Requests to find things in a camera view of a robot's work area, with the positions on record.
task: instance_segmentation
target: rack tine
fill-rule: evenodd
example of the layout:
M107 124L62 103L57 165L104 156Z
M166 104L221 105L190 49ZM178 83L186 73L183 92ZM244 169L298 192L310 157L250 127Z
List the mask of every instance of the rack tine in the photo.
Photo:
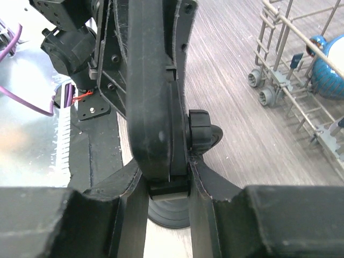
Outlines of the rack tine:
M316 107L314 109L309 109L309 110L305 111L305 113L306 114L310 114L310 113L316 112L318 110L321 110L321 107Z
M322 124L322 126L326 126L326 125L332 125L333 124L333 121L331 121L331 122L327 122L327 123L324 123L324 124Z
M269 51L268 51L267 48L263 45L263 43L260 41L259 38L256 39L256 42L257 42L258 45L264 50L265 53L269 54Z
M291 111L293 106L294 106L294 104L291 103L290 107L288 108L288 110L287 110L287 112L285 114L285 117L289 117L289 113L290 113L290 111Z
M301 70L301 67L303 66L303 63L304 63L304 61L301 60L301 62L299 64L299 67L297 68L297 72L299 72Z
M304 94L304 95L301 95L301 96L296 96L294 99L297 100L297 99L302 99L302 98L306 98L308 97L308 94Z
M270 27L270 29L274 30L276 28L276 26L274 26L271 22L269 22L269 20L262 14L259 15L259 17L264 21L264 23Z
M339 154L339 155L342 155L344 153L344 145L340 146L339 149L336 150L336 152Z
M306 118L303 118L300 122L300 124L298 125L298 127L296 128L296 132L298 133L301 129L301 127L303 126L303 124L306 122Z

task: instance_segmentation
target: black plastic bracket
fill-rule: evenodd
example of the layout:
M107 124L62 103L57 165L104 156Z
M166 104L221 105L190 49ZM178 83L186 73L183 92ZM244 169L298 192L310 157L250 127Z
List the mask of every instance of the black plastic bracket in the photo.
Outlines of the black plastic bracket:
M190 206L194 257L344 256L343 187L241 190L199 157L189 158L191 194L184 200ZM143 257L146 183L132 160L84 193L0 188L2 256Z
M104 116L111 111L110 105L96 90L92 95L84 97L78 102L77 114L80 121Z
M91 13L87 9L88 5L85 4L86 1L29 1L30 5L39 11L47 20L49 20L49 22L64 31L78 30L91 18Z
M175 34L173 39L175 65L178 72L178 80L184 85L185 66L187 60L187 48L191 35L192 24L197 10L197 3L193 0L182 0L178 10Z
M107 6L103 6L103 13L99 14L99 19L100 16L104 16L106 20L105 27L98 31L98 33L103 32L104 36L103 38L97 38L97 41L101 40L97 84L102 97L125 117L126 59L118 42L122 35L116 34L119 28L113 22L115 19L113 1L106 2Z

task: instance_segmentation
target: blue bowl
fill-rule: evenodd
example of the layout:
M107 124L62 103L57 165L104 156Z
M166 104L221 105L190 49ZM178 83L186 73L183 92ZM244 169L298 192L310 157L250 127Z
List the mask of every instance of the blue bowl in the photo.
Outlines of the blue bowl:
M310 40L316 44L337 67L341 67L341 65L337 64L337 61L332 59L336 53L337 56L340 55L340 52L344 53L344 35L330 42L327 42L323 36L314 36ZM314 56L313 50L308 47L306 50L309 55ZM318 93L323 98L344 100L344 80L321 58L317 58L314 63L311 82L314 92Z

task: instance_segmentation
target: black plastic arm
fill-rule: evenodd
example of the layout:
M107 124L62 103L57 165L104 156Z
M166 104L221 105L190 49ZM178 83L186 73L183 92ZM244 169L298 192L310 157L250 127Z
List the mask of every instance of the black plastic arm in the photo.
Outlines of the black plastic arm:
M84 194L0 188L0 256L142 257L148 198L135 161Z
M343 257L344 188L239 188L191 159L193 256Z
M344 257L344 188L240 190L190 159L194 258ZM1 257L140 258L148 193L135 161L85 191L0 188Z
M131 150L145 177L169 181L171 93L166 82L163 5L129 1L126 116Z

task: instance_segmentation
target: black mounting plate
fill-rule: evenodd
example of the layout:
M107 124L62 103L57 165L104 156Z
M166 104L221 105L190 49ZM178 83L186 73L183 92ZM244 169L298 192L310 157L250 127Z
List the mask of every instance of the black mounting plate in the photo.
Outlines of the black mounting plate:
M109 114L110 105L106 102L98 90L92 95L84 97L77 105L77 114L80 121L100 117Z

